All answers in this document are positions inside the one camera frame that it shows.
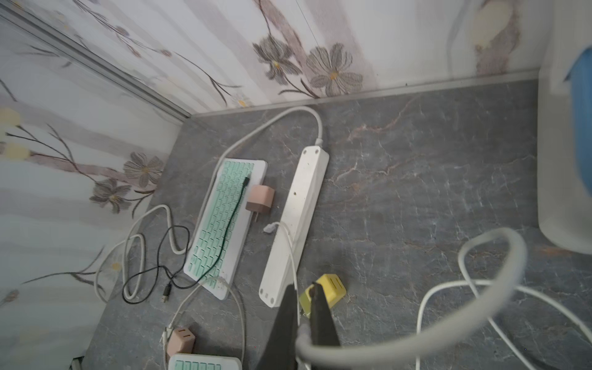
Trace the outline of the pink USB charger end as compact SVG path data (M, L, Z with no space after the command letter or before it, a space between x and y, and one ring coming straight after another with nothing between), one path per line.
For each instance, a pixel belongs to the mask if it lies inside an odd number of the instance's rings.
M166 345L166 354L169 357L177 354L191 354L195 340L195 335L188 328L175 328L169 336Z

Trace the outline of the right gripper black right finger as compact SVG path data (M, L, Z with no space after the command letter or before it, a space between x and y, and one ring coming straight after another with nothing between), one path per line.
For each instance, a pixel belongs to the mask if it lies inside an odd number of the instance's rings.
M314 283L309 294L311 296L310 325L312 344L325 347L340 347L341 343L324 288L319 283Z

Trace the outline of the white power strip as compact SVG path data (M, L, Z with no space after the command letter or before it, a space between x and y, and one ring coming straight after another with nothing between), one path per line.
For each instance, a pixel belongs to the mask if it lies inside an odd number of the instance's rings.
M259 287L268 307L278 307L298 266L328 167L329 155L320 146L307 146L298 162Z

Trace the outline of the yellow USB charger cube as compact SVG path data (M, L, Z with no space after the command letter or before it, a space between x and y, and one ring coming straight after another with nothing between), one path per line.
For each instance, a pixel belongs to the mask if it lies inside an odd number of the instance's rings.
M323 274L316 283L322 286L330 309L333 309L346 296L345 285L337 274ZM311 315L312 297L310 292L312 288L313 285L310 285L299 297L302 312L307 318Z

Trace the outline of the pink USB charger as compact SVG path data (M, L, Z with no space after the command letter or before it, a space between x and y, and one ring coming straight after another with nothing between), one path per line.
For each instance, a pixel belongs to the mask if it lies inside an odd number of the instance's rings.
M269 214L274 203L275 189L266 185L255 185L251 190L245 209L254 214L255 220L260 214Z

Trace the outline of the green keyboard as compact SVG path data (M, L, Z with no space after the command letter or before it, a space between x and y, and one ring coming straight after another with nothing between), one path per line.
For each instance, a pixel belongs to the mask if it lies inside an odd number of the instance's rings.
M242 370L234 357L175 354L169 359L168 370Z
M214 177L183 272L219 300L228 296L250 227L249 193L267 169L263 160L226 159Z

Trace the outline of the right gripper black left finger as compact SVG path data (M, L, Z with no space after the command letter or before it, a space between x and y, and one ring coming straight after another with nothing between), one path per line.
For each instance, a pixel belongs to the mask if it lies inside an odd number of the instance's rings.
M295 340L298 333L298 302L294 285L288 285L274 321L268 343L256 369L295 370L298 362Z

